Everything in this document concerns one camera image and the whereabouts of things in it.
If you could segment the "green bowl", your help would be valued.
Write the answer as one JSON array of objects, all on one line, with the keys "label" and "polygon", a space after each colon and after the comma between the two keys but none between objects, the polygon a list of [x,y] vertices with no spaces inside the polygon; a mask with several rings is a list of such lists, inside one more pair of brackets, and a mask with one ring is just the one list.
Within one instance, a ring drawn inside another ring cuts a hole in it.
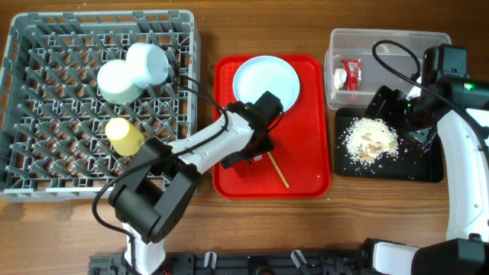
[{"label": "green bowl", "polygon": [[143,89],[132,82],[125,60],[105,63],[97,74],[97,84],[103,99],[115,105],[131,103],[143,93]]}]

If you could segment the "yellow plastic cup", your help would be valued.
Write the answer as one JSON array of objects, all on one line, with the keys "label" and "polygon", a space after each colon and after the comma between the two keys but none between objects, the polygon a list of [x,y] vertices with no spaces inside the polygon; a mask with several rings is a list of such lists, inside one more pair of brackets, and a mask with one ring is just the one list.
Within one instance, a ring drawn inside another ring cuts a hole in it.
[{"label": "yellow plastic cup", "polygon": [[144,135],[125,118],[111,119],[105,134],[115,152],[123,157],[136,154],[144,143]]}]

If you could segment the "light blue bowl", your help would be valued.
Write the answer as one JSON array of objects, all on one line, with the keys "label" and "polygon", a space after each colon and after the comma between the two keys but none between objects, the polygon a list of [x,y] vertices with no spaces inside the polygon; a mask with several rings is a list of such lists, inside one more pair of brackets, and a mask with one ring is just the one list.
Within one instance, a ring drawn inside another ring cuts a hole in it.
[{"label": "light blue bowl", "polygon": [[132,44],[126,54],[131,81],[139,88],[158,86],[164,83],[168,76],[169,60],[165,51],[155,44]]}]

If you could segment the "red sauce packet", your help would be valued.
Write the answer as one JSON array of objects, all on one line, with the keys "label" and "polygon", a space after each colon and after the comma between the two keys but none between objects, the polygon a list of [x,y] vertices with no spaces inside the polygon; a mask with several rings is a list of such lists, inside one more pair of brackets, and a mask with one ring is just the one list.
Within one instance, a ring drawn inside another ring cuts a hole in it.
[{"label": "red sauce packet", "polygon": [[361,60],[341,59],[342,69],[347,73],[346,87],[348,91],[358,91],[361,81]]}]

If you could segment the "rice food waste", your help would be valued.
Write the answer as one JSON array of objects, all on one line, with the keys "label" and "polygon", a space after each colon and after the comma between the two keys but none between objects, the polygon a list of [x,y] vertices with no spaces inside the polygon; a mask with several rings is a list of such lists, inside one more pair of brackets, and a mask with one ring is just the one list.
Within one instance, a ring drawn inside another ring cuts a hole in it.
[{"label": "rice food waste", "polygon": [[384,157],[398,158],[402,139],[379,118],[354,118],[340,132],[340,141],[352,163],[369,166]]}]

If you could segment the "white plastic fork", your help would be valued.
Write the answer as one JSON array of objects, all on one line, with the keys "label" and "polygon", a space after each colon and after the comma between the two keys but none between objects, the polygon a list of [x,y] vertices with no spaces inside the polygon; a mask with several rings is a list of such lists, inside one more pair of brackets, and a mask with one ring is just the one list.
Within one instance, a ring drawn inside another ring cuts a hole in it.
[{"label": "white plastic fork", "polygon": [[253,158],[254,161],[259,161],[259,160],[262,160],[263,159],[263,155],[260,154],[260,155],[257,155],[256,157]]}]

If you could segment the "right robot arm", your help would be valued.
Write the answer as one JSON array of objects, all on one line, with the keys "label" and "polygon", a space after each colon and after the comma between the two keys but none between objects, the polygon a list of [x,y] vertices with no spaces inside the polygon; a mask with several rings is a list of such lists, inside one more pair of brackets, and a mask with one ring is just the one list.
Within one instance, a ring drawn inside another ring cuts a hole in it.
[{"label": "right robot arm", "polygon": [[440,139],[449,185],[449,223],[446,240],[427,247],[368,242],[370,270],[381,274],[488,272],[488,84],[470,78],[467,57],[464,47],[430,47],[415,61],[412,76],[376,59],[421,92],[409,99],[382,86],[364,114],[383,119],[422,149],[435,137]]}]

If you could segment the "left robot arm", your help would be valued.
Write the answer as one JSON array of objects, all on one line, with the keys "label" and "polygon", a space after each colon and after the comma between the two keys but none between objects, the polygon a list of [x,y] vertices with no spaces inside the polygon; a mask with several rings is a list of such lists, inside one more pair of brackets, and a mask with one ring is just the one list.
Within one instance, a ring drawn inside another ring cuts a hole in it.
[{"label": "left robot arm", "polygon": [[270,131],[283,117],[278,97],[229,103],[221,117],[191,137],[164,144],[146,140],[114,184],[109,204],[128,237],[125,260],[132,274],[152,274],[164,262],[164,239],[183,217],[202,175],[274,149]]}]

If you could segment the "white napkin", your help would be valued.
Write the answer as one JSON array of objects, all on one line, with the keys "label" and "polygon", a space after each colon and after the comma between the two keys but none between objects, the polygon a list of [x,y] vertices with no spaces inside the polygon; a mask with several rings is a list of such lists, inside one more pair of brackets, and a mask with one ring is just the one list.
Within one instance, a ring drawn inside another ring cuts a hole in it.
[{"label": "white napkin", "polygon": [[335,69],[333,73],[333,86],[337,90],[341,90],[347,82],[348,74],[345,69]]}]

